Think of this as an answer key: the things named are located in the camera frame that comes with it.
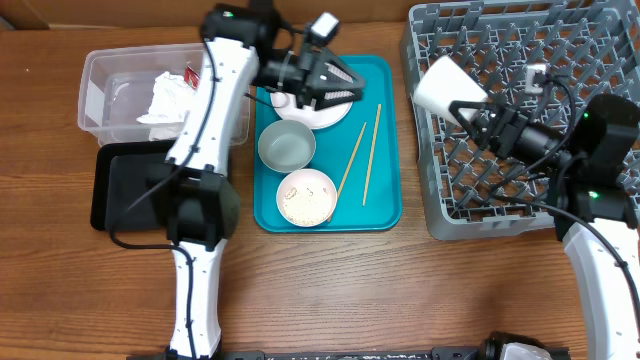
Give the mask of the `grey-white bowl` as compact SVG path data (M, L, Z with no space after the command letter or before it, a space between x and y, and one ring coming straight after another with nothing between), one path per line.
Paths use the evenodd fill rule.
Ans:
M306 167L316 151L316 138L305 124L294 120L278 120L260 134L257 151L262 163L279 173L290 173Z

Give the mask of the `red snack wrapper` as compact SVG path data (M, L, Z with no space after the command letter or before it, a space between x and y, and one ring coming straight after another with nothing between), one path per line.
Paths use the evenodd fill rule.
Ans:
M192 89L196 90L199 86L200 76L199 74L193 70L190 66L187 66L184 71L184 82L189 85Z

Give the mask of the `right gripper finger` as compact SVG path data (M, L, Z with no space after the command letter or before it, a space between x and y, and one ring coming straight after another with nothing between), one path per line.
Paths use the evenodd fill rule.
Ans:
M448 110L459 125L468 125L475 119L478 112L496 114L499 112L499 107L486 101L455 100L451 102Z
M492 136L493 126L489 123L472 122L470 128L471 132L469 135L477 147L480 150L487 149Z

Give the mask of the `pink bowl with rice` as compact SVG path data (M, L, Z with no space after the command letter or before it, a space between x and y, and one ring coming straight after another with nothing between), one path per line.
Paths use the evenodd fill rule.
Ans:
M291 224L310 228L327 221L337 205L337 189L323 172L300 169L288 174L279 184L276 204Z

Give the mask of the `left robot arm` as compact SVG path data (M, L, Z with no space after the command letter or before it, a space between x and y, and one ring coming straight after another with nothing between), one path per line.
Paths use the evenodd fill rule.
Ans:
M166 210L176 267L176 321L166 358L214 359L220 352L220 268L240 212L228 157L248 88L277 89L292 95L294 106L316 110L362 98L364 79L327 47L338 29L335 16L321 14L301 30L302 44L292 53L274 46L279 31L297 31L269 1L218 4L205 16L195 99L152 197Z

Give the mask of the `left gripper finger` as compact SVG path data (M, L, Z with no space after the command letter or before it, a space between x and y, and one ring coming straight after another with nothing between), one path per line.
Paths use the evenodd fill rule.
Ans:
M312 107L316 111L319 111L345 103L359 101L362 97L362 88L321 89L312 95Z
M320 51L319 83L322 90L362 90L366 81L328 48Z

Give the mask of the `white paper cup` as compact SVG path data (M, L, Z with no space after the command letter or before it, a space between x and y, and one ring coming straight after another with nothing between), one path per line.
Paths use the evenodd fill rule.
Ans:
M486 102L488 94L449 56L438 58L413 91L414 103L458 126L449 111L453 101Z

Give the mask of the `white napkin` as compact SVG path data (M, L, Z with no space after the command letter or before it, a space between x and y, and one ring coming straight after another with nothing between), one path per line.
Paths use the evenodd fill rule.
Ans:
M150 125L150 141L176 138L184 127L196 90L182 76L165 71L155 78L151 104L144 115L137 118Z

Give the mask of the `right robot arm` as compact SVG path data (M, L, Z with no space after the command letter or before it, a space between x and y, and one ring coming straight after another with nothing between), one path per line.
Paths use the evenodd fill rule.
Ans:
M576 274L588 356L638 358L639 220L617 182L639 135L638 106L596 95L564 133L501 104L454 101L449 111L479 148L548 171L539 205L553 216Z

